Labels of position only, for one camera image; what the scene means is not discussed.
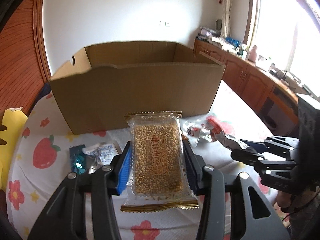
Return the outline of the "person's right hand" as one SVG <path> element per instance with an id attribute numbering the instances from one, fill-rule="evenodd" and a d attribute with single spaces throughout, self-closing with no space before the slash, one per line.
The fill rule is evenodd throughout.
<path id="1" fill-rule="evenodd" d="M 282 191 L 278 191 L 276 202 L 284 213 L 292 213 L 301 209 L 311 202 L 318 194 L 318 191 L 305 190 L 299 195 L 291 195 Z"/>

